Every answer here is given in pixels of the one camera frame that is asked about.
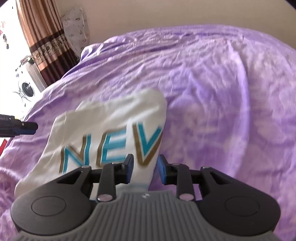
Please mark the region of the white patterned pillow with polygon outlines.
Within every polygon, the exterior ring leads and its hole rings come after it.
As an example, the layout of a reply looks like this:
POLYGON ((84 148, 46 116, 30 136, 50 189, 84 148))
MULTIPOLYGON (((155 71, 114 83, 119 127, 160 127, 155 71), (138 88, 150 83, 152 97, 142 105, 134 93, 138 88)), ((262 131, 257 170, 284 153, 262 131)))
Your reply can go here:
POLYGON ((75 6, 61 16, 61 21, 66 39, 75 53, 80 58, 83 49, 89 45, 89 28, 86 15, 81 7, 75 6))

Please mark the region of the white washing machine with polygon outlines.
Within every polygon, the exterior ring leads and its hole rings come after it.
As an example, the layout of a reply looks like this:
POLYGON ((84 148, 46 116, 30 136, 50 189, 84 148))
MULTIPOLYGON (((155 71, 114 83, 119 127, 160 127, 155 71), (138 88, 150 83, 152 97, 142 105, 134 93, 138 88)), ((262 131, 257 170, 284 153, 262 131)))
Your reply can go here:
POLYGON ((48 86, 32 56, 25 57, 15 72, 16 89, 13 94, 20 99, 23 109, 29 109, 48 86))

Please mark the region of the brown striped curtain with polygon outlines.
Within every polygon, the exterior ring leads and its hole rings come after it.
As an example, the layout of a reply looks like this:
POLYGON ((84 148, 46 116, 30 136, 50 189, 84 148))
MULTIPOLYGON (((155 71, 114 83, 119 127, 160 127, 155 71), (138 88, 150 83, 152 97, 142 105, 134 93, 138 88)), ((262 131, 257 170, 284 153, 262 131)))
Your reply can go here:
POLYGON ((55 1, 16 1, 18 19, 31 56, 46 85, 78 63, 68 43, 55 1))

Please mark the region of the purple floral bed sheet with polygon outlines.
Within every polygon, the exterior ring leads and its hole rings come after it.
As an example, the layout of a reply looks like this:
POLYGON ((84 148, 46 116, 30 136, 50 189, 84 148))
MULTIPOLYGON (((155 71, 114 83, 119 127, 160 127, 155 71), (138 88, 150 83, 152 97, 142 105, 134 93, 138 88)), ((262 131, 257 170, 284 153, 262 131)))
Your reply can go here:
POLYGON ((145 89, 167 101, 159 155, 192 169, 210 166, 277 200, 276 234, 295 238, 295 50, 256 31, 228 26, 141 30, 86 47, 26 116, 32 136, 1 155, 1 240, 17 231, 15 187, 39 161, 56 117, 82 102, 145 89))

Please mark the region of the white shirt with teal letters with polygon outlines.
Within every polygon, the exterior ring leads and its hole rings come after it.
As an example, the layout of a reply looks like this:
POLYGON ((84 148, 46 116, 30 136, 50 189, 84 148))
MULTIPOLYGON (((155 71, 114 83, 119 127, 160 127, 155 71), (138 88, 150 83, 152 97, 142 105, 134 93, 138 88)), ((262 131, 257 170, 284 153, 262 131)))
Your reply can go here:
POLYGON ((55 118, 48 142, 33 170, 15 187, 19 197, 78 167, 101 169, 134 157, 132 178, 124 191, 147 191, 152 181, 166 122, 167 101, 145 89, 105 102, 82 102, 55 118))

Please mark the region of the red box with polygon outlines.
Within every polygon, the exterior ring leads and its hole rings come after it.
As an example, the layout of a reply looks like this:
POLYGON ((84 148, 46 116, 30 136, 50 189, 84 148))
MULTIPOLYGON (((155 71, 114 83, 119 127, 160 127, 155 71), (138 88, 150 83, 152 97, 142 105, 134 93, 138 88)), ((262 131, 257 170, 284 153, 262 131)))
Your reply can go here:
POLYGON ((4 151, 5 147, 6 147, 7 142, 8 141, 4 138, 2 143, 1 143, 1 146, 0 146, 0 156, 2 155, 2 153, 3 153, 3 151, 4 151))

